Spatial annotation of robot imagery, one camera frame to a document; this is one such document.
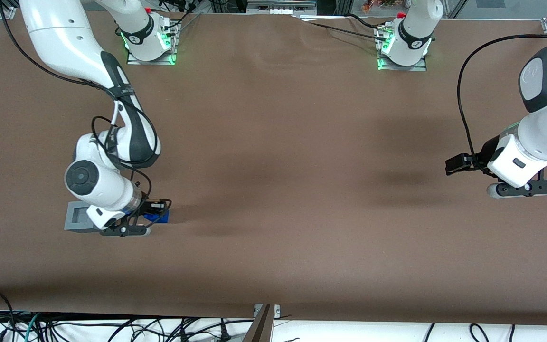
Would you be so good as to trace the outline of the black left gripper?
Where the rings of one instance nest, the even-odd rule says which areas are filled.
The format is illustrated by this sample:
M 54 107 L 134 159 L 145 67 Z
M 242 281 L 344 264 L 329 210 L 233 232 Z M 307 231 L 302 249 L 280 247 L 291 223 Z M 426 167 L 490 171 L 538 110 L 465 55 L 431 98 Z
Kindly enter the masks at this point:
M 494 136 L 484 143 L 478 153 L 464 153 L 463 156 L 454 156 L 446 160 L 446 175 L 469 170 L 473 167 L 474 171 L 491 172 L 488 163 L 497 149 L 499 136 Z

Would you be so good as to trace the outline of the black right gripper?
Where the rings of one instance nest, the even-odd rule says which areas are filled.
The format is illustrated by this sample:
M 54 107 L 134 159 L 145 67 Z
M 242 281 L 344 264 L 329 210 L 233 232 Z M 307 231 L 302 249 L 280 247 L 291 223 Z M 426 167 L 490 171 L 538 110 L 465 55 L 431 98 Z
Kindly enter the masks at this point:
M 146 199 L 141 202 L 134 211 L 134 216 L 138 216 L 138 223 L 146 223 L 147 217 L 169 216 L 171 213 L 172 201 L 169 199 Z

